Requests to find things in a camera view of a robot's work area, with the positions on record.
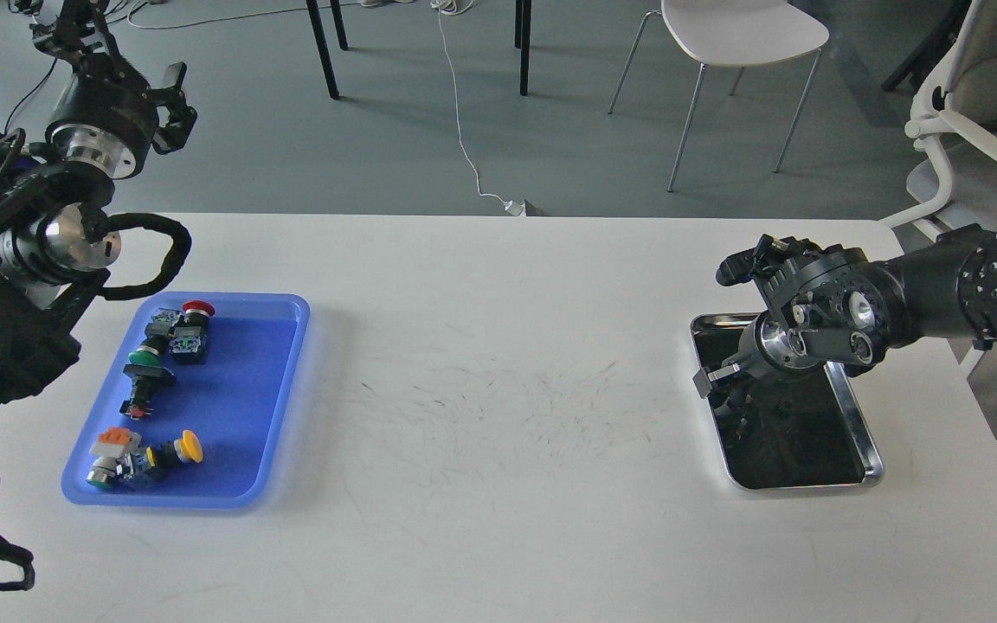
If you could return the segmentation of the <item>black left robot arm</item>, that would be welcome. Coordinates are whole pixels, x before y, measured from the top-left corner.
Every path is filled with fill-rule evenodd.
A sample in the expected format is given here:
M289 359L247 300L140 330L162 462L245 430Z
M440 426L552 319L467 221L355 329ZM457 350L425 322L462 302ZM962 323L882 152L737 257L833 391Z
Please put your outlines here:
M183 224L107 215L114 183L147 154L181 150L197 119L185 63L152 87L116 46L104 1L17 1L33 44L72 76L41 142L0 131L0 407L78 362L71 331L95 299L161 292L189 256Z

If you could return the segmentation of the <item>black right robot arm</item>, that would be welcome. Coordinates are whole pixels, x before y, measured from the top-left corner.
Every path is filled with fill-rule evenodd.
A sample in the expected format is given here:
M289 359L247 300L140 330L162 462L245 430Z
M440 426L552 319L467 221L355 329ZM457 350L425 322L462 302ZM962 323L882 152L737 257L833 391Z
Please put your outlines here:
M755 284L765 304L735 354L693 378L701 397L716 399L718 414L744 414L761 382L802 377L827 363L864 372L923 337L997 342L997 230L977 224L880 261L858 247L764 235L725 257L716 279Z

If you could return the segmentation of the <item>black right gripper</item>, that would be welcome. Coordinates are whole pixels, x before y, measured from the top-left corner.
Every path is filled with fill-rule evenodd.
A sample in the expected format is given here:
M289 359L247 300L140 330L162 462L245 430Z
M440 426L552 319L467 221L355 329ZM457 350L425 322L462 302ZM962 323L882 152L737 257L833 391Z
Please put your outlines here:
M758 316L745 328L737 342L736 357L715 367L701 367L692 376L699 397L710 398L717 425L748 421L755 379L790 379L811 372L811 360L792 350L786 328L771 316Z

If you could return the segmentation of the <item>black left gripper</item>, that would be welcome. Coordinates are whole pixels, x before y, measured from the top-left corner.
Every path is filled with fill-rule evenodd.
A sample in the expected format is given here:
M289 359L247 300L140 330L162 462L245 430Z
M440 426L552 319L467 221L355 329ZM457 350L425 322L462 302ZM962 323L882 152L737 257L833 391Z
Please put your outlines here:
M112 180L135 177L153 146L157 154L182 150L197 122L186 101L185 62L171 63L151 101L127 90L131 67L106 20L108 1L29 1L33 44L70 64L73 74L56 104L45 139L66 159L86 162ZM166 110L158 126L156 107Z

